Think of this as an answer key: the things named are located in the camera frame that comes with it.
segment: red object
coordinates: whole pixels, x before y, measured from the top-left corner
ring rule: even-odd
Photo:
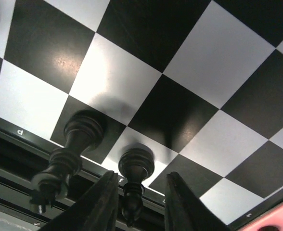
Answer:
[[[265,226],[275,226],[283,231],[283,203],[261,215],[240,231],[258,231]]]

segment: black chess piece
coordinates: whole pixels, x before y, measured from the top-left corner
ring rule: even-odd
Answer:
[[[127,226],[131,227],[142,212],[142,181],[153,174],[153,153],[141,148],[129,149],[120,158],[118,167],[120,173],[128,180],[123,188],[122,215],[127,220]]]
[[[47,169],[32,178],[31,210],[44,213],[46,205],[53,206],[56,199],[65,198],[70,178],[82,168],[81,153],[94,150],[102,142],[105,121],[90,111],[80,111],[67,122],[64,128],[64,148],[51,153]]]

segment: chessboard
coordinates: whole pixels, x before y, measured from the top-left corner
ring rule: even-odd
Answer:
[[[108,124],[84,168],[118,172],[142,143],[145,196],[164,206],[176,171],[229,227],[250,221],[283,198],[283,1],[0,0],[0,129],[63,146],[84,109]]]

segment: chess piece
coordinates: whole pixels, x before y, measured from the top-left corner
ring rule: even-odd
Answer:
[[[64,148],[55,149],[47,169],[36,174],[31,181],[34,187],[30,200],[33,212],[44,213],[46,205],[52,207],[55,199],[67,196],[70,178],[82,167],[81,153],[85,149],[96,149],[103,135],[104,121],[94,112],[80,111],[67,122]]]
[[[127,220],[127,226],[131,227],[142,212],[142,181],[153,174],[153,154],[140,148],[129,149],[120,158],[118,167],[120,173],[128,180],[123,188],[122,215]]]

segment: pink plastic surface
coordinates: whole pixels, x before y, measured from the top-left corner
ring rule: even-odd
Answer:
[[[258,231],[265,226],[275,226],[280,231],[283,231],[283,203],[255,219],[240,231]]]

